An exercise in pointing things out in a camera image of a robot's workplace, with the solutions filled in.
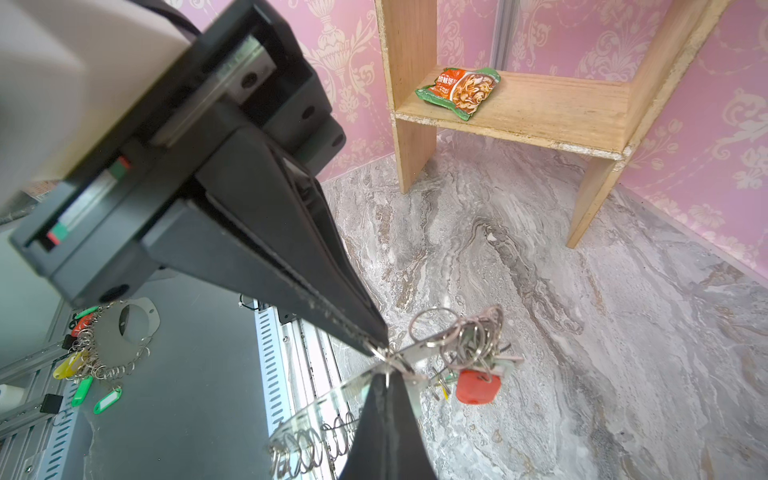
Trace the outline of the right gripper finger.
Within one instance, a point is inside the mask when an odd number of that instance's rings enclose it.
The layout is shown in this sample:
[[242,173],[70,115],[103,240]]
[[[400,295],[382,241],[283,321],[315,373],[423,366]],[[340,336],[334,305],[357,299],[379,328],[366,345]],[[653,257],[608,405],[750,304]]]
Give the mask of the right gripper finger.
[[400,372],[376,374],[342,479],[435,479]]

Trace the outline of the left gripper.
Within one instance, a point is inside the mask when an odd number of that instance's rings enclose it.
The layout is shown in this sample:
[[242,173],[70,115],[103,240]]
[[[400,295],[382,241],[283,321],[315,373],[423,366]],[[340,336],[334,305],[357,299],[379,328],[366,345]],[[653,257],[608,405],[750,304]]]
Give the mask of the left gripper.
[[265,1],[235,1],[199,31],[12,245],[74,306],[171,268],[370,356],[388,327],[317,181],[345,142],[317,74]]

